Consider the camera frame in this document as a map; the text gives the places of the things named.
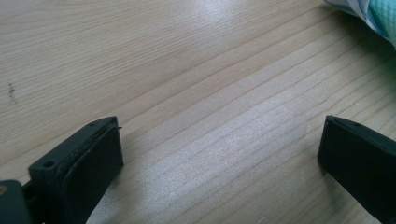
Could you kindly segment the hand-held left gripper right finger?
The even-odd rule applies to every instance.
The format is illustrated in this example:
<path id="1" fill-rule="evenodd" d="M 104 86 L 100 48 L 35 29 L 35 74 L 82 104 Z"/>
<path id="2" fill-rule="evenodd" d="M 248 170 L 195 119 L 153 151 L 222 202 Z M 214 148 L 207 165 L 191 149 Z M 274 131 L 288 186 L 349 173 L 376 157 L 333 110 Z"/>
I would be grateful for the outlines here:
<path id="1" fill-rule="evenodd" d="M 382 224 L 396 224 L 396 141 L 328 116 L 318 163 Z"/>

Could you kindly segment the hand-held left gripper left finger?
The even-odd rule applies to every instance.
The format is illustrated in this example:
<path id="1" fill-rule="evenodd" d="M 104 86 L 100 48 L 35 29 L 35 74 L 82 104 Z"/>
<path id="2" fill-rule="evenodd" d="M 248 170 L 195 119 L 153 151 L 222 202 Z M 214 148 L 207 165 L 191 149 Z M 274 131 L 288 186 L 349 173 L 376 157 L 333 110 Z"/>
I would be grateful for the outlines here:
<path id="1" fill-rule="evenodd" d="M 45 224 L 85 224 L 123 167 L 118 119 L 93 121 L 29 166 Z"/>

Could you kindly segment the white and teal cloth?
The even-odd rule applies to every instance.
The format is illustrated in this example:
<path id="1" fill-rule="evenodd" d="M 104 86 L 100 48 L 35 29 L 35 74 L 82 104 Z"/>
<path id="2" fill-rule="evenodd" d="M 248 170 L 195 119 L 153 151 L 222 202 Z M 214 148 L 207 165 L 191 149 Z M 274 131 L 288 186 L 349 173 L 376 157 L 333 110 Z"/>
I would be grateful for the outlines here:
<path id="1" fill-rule="evenodd" d="M 323 0 L 362 19 L 396 48 L 396 0 Z"/>

